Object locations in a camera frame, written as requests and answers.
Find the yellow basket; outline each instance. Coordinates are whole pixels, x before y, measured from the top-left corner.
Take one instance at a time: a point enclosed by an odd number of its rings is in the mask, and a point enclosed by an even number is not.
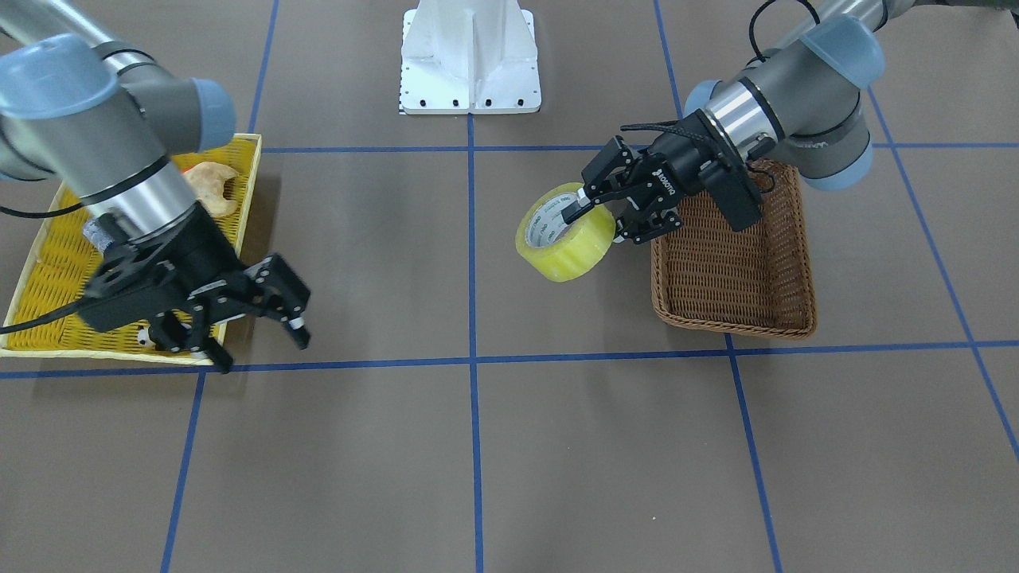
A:
[[[224,147],[173,157],[173,162],[181,170],[203,161],[215,161],[229,165],[240,173],[226,181],[224,187],[225,197],[235,200],[240,208],[216,220],[238,255],[261,156],[261,136],[237,134]],[[76,201],[67,187],[61,185],[50,209],[68,207]],[[82,236],[82,226],[88,218],[88,211],[78,209],[69,215],[46,219],[32,244],[5,325],[32,320],[82,296],[85,282],[102,262],[99,251]],[[0,356],[211,364],[206,359],[158,352],[139,345],[138,329],[143,324],[140,321],[109,332],[96,332],[76,314],[72,314],[49,324],[0,336]],[[226,336],[226,324],[214,327],[213,336],[222,344]]]

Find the beige plush toy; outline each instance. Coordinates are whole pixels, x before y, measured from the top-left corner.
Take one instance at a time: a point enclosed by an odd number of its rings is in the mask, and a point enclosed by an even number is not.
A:
[[[229,165],[205,161],[183,172],[187,185],[213,217],[225,217],[237,209],[237,202],[223,197],[223,184],[239,175]]]

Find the robotic arm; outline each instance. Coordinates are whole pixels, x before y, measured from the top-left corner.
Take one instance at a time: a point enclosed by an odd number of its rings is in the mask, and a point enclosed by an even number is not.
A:
[[[762,157],[795,165],[817,189],[856,184],[872,162],[861,91],[884,70],[872,31],[922,4],[1019,8],[1019,0],[829,0],[811,8],[810,19],[732,80],[697,86],[686,117],[622,127],[662,135],[641,151],[621,137],[609,141],[583,169],[584,187],[564,221],[625,199],[615,239],[646,243],[682,226],[680,200],[706,190],[730,226],[743,230],[761,218],[762,192],[749,171]],[[751,42],[756,52],[753,23]]]
[[[254,314],[306,348],[308,288],[279,255],[243,264],[169,159],[229,143],[225,91],[174,77],[65,0],[0,0],[0,29],[25,45],[0,57],[0,178],[62,177],[113,239],[78,301],[3,331],[72,312],[98,331],[147,319],[159,347],[226,372],[209,330]]]

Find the brown wicker basket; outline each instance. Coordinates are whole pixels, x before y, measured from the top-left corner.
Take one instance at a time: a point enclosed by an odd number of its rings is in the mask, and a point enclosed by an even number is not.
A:
[[[684,226],[651,246],[654,311],[674,326],[806,338],[817,327],[806,225],[795,167],[761,160],[775,189],[763,218],[734,232],[706,193],[684,199]],[[770,181],[754,175],[761,189]]]

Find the roll of tape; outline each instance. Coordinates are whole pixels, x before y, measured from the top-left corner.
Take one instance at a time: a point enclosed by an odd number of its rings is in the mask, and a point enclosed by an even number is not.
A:
[[[567,224],[562,209],[577,201],[582,184],[566,184],[548,192],[517,228],[517,252],[549,280],[565,282],[594,268],[615,238],[615,217],[598,205]]]

